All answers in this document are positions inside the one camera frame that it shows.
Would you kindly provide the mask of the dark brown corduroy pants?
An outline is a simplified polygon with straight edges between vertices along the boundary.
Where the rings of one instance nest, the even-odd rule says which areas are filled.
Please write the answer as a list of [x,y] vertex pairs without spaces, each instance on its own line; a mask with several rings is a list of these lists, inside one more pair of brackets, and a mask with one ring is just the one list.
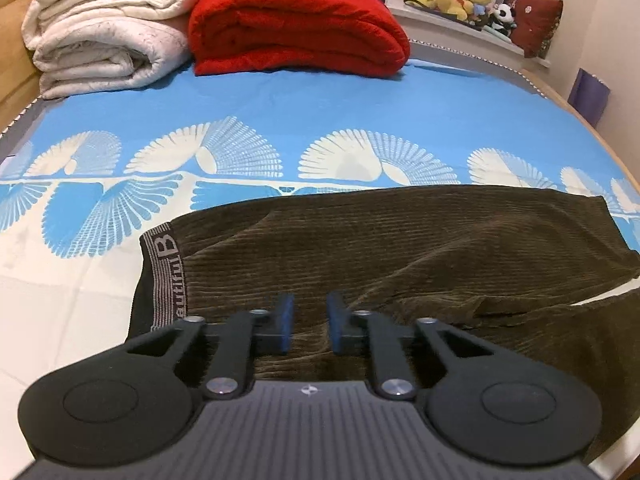
[[601,197],[442,185],[218,206],[142,234],[129,333],[220,323],[295,300],[292,351],[262,378],[357,377],[332,356],[326,296],[399,323],[430,316],[572,374],[597,393],[598,456],[639,417],[639,274]]

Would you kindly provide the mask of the blue white patterned bedsheet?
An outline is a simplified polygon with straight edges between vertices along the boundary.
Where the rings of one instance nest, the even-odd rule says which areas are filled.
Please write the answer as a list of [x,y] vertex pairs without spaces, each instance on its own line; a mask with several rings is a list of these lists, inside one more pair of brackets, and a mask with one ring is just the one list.
[[140,235],[268,196],[501,184],[602,196],[631,247],[639,195],[548,90],[510,70],[412,60],[390,79],[278,70],[37,102],[1,164],[1,474],[32,459],[25,389],[122,342]]

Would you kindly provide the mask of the purple box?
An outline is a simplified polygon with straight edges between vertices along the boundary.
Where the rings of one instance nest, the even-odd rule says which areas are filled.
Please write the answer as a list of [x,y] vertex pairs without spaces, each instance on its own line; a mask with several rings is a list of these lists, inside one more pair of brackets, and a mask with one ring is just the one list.
[[611,89],[601,79],[580,68],[567,102],[591,127],[596,128],[610,94]]

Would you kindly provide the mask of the cream folded quilt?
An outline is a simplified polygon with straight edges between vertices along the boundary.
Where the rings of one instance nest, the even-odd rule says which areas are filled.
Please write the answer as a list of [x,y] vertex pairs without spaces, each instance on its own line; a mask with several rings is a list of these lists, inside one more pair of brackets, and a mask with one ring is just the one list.
[[32,0],[24,46],[47,100],[148,86],[191,56],[198,0]]

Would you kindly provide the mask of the panda plush toy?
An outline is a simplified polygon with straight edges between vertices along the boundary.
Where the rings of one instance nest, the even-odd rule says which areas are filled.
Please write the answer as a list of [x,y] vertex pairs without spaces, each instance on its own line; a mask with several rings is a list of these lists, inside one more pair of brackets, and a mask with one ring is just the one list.
[[510,37],[518,27],[512,8],[506,3],[500,3],[492,10],[488,25],[492,30],[506,37]]

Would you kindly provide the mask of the red folded blanket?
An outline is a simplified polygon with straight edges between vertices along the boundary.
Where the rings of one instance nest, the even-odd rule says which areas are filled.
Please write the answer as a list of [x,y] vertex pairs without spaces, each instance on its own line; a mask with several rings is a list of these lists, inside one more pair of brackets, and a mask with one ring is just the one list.
[[198,76],[310,67],[384,78],[410,55],[380,0],[198,0],[189,46]]

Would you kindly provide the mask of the wooden headboard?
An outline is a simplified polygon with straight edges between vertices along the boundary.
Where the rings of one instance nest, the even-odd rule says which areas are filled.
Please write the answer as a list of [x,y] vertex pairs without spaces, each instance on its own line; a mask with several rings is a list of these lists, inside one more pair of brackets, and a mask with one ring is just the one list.
[[21,27],[32,0],[0,0],[1,129],[39,94],[40,73],[23,44]]

